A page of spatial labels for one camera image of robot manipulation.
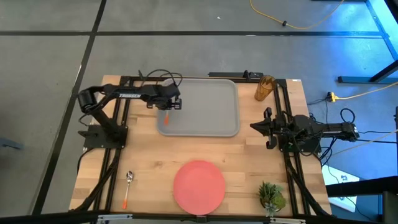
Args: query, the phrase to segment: pink plate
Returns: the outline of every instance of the pink plate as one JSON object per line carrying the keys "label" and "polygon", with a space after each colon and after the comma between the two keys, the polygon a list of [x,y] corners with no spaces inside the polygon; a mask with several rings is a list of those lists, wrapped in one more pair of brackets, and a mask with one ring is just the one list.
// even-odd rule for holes
{"label": "pink plate", "polygon": [[174,199],[186,212],[206,215],[223,201],[225,180],[220,170],[207,161],[191,161],[174,178]]}

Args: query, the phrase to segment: concrete floor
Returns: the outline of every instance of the concrete floor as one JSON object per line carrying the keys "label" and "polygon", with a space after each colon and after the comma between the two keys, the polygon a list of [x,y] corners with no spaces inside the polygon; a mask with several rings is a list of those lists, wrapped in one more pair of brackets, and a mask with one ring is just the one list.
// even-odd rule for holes
{"label": "concrete floor", "polygon": [[[308,0],[253,3],[262,11],[297,25],[319,20],[337,4]],[[380,16],[384,14],[386,6],[382,1],[372,3]],[[0,30],[91,30],[99,5],[100,0],[0,0]],[[398,49],[398,34],[392,31],[398,30],[395,21],[388,14],[380,20]],[[108,1],[99,29],[291,30],[255,14],[249,2],[241,0]],[[377,31],[377,27],[364,3],[350,2],[313,30]],[[0,37],[0,136],[25,145],[22,151],[0,150],[0,217],[30,212],[87,41],[87,37]],[[138,69],[148,72],[166,68],[187,77],[251,70],[276,78],[302,79],[306,99],[313,101],[323,98],[327,91],[348,96],[373,90],[379,86],[338,84],[336,78],[372,76],[391,62],[388,48],[378,37],[97,37],[81,88],[99,84],[103,75],[136,75]],[[347,107],[356,113],[360,131],[393,130],[397,90],[395,86],[329,104],[328,120],[341,122],[340,109]],[[319,121],[325,120],[323,103],[311,106],[310,111]],[[79,116],[81,112],[75,107],[45,213],[68,209],[83,144],[77,134],[84,129],[77,122]],[[386,140],[395,141],[395,137]],[[338,141],[333,150],[352,145]],[[330,165],[365,179],[397,175],[396,146],[368,144],[332,157]],[[359,200],[358,206],[366,207],[366,203]],[[374,212],[373,207],[367,212]]]}

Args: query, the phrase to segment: wooden table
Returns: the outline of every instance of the wooden table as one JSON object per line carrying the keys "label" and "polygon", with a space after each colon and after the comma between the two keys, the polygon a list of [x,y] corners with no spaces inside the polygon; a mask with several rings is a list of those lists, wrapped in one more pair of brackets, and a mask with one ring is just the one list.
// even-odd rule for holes
{"label": "wooden table", "polygon": [[[118,85],[119,80],[120,76],[106,75],[103,84]],[[292,216],[283,155],[277,148],[266,149],[266,138],[249,126],[263,120],[262,114],[268,106],[275,115],[274,94],[258,102],[254,99],[256,84],[237,83],[236,86],[241,128],[231,138],[163,136],[156,129],[156,109],[147,109],[141,100],[131,101],[127,144],[121,153],[112,212],[187,214],[173,198],[174,176],[185,163],[201,159],[214,163],[226,181],[225,198],[212,215],[264,215],[257,195],[259,185],[264,181],[283,186],[287,205],[277,216]],[[287,87],[293,114],[308,115],[301,81],[287,80]],[[282,90],[280,96],[284,109]],[[113,109],[114,100],[104,111],[111,117]],[[82,159],[70,208],[79,206],[97,184],[103,155],[104,149],[94,149]],[[301,156],[301,161],[307,188],[322,208],[331,213],[319,161],[313,156]],[[135,177],[129,189],[127,210],[123,210],[126,172],[129,170],[135,173]],[[104,208],[107,186],[104,189],[100,208]],[[303,213],[297,186],[295,192],[299,213]]]}

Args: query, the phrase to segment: succulent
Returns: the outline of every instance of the succulent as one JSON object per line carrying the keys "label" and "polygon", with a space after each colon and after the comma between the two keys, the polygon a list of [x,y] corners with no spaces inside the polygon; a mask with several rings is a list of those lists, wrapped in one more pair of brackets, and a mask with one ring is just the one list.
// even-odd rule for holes
{"label": "succulent", "polygon": [[261,205],[266,209],[267,217],[272,217],[281,208],[286,206],[286,199],[281,194],[282,187],[269,182],[259,187],[259,197]]}

